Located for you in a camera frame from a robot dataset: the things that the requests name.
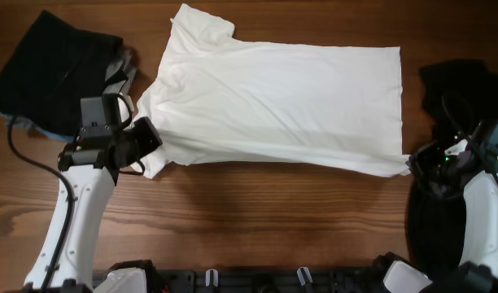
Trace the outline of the blue folded shirt in stack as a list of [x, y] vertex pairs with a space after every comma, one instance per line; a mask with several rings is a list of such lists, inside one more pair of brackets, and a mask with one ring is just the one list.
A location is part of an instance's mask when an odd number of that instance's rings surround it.
[[56, 141], [61, 141], [61, 142], [66, 142], [66, 143], [71, 143], [73, 142], [74, 136], [66, 136], [66, 135], [61, 135], [57, 133], [52, 133], [47, 130], [41, 129], [39, 127], [36, 127], [35, 130], [37, 130], [39, 133], [45, 135], [49, 139], [53, 139]]

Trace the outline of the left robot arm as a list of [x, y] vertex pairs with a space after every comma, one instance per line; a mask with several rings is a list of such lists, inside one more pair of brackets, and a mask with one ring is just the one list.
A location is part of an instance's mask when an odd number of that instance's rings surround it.
[[53, 174], [59, 192], [45, 242], [24, 280], [23, 292], [91, 292], [93, 261], [99, 227], [119, 175], [128, 167], [146, 167], [142, 158], [162, 141], [151, 120], [133, 118], [133, 108], [123, 94], [103, 94], [81, 100], [81, 123], [72, 142], [51, 168], [21, 154], [7, 129], [13, 154], [24, 162]]

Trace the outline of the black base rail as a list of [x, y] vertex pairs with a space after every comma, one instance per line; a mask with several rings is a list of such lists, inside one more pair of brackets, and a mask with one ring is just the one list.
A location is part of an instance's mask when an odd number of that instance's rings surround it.
[[301, 284], [295, 269], [239, 267], [218, 271], [218, 286], [206, 285], [206, 273], [194, 270], [162, 270], [158, 274], [166, 283], [167, 292], [384, 292], [382, 284], [388, 267], [395, 257], [383, 255], [369, 266], [338, 266], [328, 269], [311, 267], [312, 281]]

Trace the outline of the black folded shirt on stack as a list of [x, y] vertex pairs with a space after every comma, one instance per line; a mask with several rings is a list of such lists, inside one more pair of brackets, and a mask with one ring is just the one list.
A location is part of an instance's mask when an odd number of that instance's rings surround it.
[[0, 72], [0, 112], [74, 135], [80, 100], [102, 94], [122, 43], [121, 37], [80, 30], [42, 11]]

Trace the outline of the black unfolded garment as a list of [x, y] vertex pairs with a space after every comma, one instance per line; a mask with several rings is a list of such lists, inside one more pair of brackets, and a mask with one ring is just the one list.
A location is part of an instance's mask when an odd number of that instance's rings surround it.
[[465, 262], [498, 277], [498, 74], [479, 59], [420, 70], [431, 142], [408, 158], [410, 253], [430, 278]]

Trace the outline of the white t-shirt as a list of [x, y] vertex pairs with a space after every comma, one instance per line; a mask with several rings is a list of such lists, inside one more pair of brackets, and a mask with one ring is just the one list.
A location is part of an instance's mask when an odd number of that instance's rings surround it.
[[405, 175], [397, 47], [243, 42], [234, 24], [188, 5], [172, 20], [154, 82], [138, 100], [167, 164], [287, 162]]

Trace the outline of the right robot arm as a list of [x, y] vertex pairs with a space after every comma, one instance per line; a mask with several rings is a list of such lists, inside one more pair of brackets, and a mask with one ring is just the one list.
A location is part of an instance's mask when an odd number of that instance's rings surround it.
[[498, 292], [498, 121], [481, 122], [455, 146], [409, 158], [414, 264], [378, 258], [369, 279], [380, 292]]

